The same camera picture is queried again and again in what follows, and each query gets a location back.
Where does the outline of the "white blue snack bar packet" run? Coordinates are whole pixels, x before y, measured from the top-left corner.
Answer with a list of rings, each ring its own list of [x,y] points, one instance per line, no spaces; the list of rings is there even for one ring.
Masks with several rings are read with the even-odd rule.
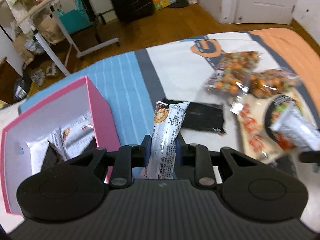
[[[288,104],[270,129],[288,137],[302,152],[319,151],[319,131],[301,115],[294,102]]]

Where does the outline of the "white grey snack packet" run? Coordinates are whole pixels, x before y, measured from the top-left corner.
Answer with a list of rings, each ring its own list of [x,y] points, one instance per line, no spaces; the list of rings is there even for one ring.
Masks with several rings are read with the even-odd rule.
[[[176,138],[181,130],[190,102],[166,104],[157,102],[151,136],[151,153],[143,179],[167,180],[173,178],[176,159]]]

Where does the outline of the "quail egg bag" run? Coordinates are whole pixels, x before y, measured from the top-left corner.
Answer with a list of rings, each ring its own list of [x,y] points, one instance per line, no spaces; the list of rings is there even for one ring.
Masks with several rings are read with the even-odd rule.
[[[268,69],[264,72],[253,72],[240,85],[240,92],[234,98],[231,112],[238,115],[245,106],[245,97],[252,94],[258,99],[267,99],[276,94],[288,92],[300,84],[300,76],[285,69]]]
[[[210,91],[236,95],[248,84],[259,62],[260,53],[257,51],[225,53],[204,87]]]

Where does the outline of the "black snack packet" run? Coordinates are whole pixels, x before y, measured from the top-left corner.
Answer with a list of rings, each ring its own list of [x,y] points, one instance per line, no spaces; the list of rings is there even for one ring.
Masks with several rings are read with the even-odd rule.
[[[191,101],[168,100],[157,102],[155,124],[161,124],[172,131],[182,128],[202,132],[224,134],[224,118],[221,106],[206,105]]]

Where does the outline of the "white packet in box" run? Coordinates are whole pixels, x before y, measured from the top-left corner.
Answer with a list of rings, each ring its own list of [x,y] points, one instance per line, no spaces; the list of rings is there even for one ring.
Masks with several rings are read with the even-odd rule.
[[[48,135],[27,142],[32,174],[40,172],[49,145],[54,146],[63,161],[67,161],[84,152],[94,138],[91,112],[86,111],[67,125],[55,128]]]

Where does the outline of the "pink storage box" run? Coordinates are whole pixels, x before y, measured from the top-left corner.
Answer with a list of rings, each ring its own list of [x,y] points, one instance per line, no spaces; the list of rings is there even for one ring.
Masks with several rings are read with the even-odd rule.
[[[8,124],[1,140],[6,212],[21,215],[17,188],[41,171],[49,145],[67,161],[81,154],[92,139],[110,152],[120,147],[111,108],[86,76],[53,92]]]

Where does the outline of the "patterned bed cover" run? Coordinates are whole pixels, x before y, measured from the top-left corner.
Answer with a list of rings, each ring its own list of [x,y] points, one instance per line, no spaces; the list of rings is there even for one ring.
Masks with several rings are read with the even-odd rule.
[[[33,181],[26,141],[37,139],[58,124],[90,110],[100,150],[92,154],[91,167],[108,176],[111,164],[101,156],[148,150],[156,102],[163,99],[189,101],[199,97],[204,82],[214,72],[224,51],[249,49],[261,52],[261,66],[279,65],[283,59],[257,35],[210,34],[112,56],[76,72],[30,97],[17,119],[3,131],[1,184],[8,213],[19,215],[17,189]],[[194,142],[213,152],[223,184],[201,189],[190,180],[135,180],[123,189],[109,184],[101,205],[91,213],[66,223],[39,223],[26,219],[10,239],[318,239],[300,215],[279,218],[283,207],[271,207],[246,189],[245,175],[255,181],[280,179],[283,201],[290,209],[308,208],[310,194],[295,177],[254,161],[241,167],[240,135],[235,119],[225,114],[227,134],[218,136],[186,131],[179,150]]]

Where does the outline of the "teal shopping bag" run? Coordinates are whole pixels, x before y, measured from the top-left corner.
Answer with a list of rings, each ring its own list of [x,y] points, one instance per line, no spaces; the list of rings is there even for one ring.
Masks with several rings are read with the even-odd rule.
[[[65,13],[60,9],[56,9],[60,21],[63,23],[69,34],[76,33],[91,25],[91,21],[86,14],[82,0],[75,0],[75,2],[76,9],[73,9],[70,12]]]

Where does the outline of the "white door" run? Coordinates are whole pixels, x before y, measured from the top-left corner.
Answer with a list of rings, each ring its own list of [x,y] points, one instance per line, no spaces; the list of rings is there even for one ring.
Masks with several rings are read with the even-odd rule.
[[[238,0],[236,24],[290,24],[298,0]]]

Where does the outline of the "white rolling desk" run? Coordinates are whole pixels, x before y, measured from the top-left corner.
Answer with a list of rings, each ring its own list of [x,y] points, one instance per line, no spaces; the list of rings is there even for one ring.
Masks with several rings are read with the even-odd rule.
[[[37,5],[33,6],[25,15],[22,19],[20,19],[16,25],[20,25],[23,23],[25,20],[28,20],[30,24],[30,28],[33,32],[33,35],[35,36],[36,40],[39,42],[39,44],[42,46],[46,54],[50,57],[50,59],[56,64],[56,66],[61,70],[61,72],[64,74],[64,76],[70,76],[70,72],[68,71],[66,64],[68,63],[68,59],[66,59],[66,64],[62,63],[59,59],[59,57],[53,52],[53,50],[50,48],[50,45],[45,41],[43,36],[40,34],[39,30],[36,28],[33,18],[41,12],[45,8],[49,8],[50,10],[50,15],[53,17],[55,20],[55,23],[59,26],[60,30],[62,31],[63,35],[67,39],[68,43],[70,44],[69,48],[72,49],[74,48],[76,50],[76,57],[78,59],[95,52],[99,49],[105,48],[106,46],[110,46],[112,44],[115,44],[116,46],[120,46],[120,40],[118,37],[112,38],[110,40],[107,40],[105,42],[101,42],[99,34],[97,30],[95,31],[95,38],[98,42],[98,45],[90,47],[84,51],[80,51],[77,45],[74,43],[72,37],[66,30],[65,26],[61,22],[56,10],[53,7],[53,2],[56,0],[43,0],[40,3],[37,3]]]

